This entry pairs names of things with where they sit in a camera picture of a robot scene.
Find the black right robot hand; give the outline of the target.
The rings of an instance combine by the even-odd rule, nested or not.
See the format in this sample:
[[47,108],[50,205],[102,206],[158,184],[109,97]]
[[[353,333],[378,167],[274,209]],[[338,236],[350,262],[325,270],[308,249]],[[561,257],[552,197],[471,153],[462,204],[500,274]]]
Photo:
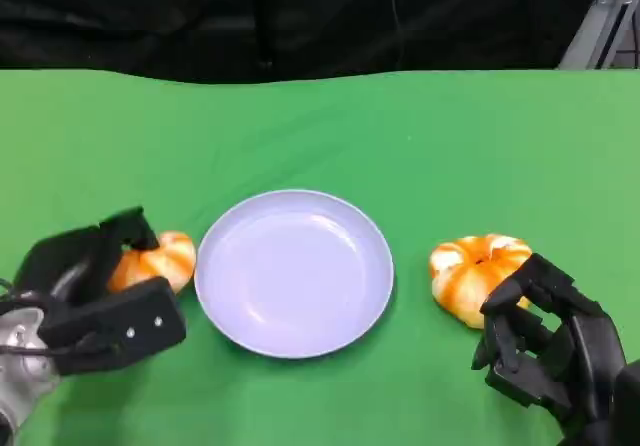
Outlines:
[[611,317],[538,253],[489,294],[472,369],[519,403],[545,409],[564,445],[633,445],[638,403]]

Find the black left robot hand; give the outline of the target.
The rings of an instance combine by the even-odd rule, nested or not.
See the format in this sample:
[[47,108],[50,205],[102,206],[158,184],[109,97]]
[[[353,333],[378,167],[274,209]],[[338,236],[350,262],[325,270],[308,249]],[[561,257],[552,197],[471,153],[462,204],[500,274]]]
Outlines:
[[106,296],[108,283],[127,249],[158,247],[144,210],[134,207],[97,224],[38,241],[20,265],[11,294],[82,306]]

